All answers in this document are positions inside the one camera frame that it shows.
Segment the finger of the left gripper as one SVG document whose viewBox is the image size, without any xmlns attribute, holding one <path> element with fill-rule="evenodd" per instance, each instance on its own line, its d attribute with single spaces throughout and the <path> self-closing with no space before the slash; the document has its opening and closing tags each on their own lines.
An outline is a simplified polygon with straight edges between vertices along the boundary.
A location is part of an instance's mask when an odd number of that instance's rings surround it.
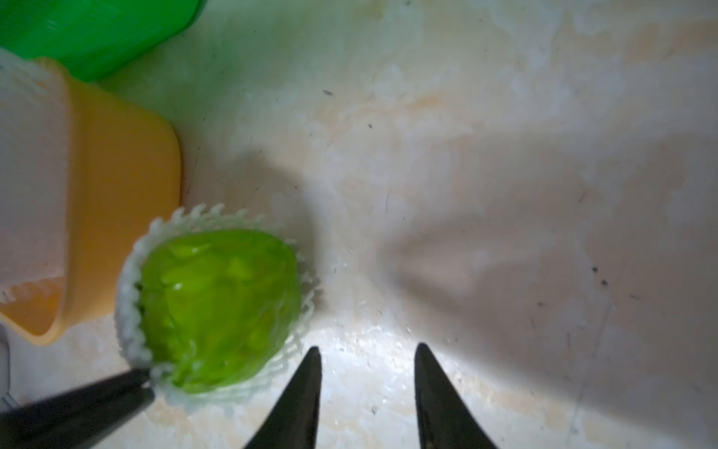
<svg viewBox="0 0 718 449">
<path fill-rule="evenodd" d="M 3 448 L 91 448 L 155 401 L 151 371 L 133 369 L 1 413 Z"/>
</svg>

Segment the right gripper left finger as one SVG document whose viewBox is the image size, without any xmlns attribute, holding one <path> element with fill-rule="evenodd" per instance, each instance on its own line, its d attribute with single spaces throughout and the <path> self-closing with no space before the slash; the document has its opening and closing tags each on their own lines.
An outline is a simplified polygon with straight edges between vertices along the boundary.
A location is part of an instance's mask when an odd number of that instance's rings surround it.
<svg viewBox="0 0 718 449">
<path fill-rule="evenodd" d="M 320 416 L 322 357 L 312 346 L 246 449 L 314 449 Z"/>
</svg>

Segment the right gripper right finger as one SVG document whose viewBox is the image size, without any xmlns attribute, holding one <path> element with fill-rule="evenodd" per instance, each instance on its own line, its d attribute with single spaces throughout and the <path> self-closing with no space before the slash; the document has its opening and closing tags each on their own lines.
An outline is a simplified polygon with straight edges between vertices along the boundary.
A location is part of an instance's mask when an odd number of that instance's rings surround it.
<svg viewBox="0 0 718 449">
<path fill-rule="evenodd" d="M 421 448 L 497 448 L 424 342 L 414 356 L 414 392 Z"/>
</svg>

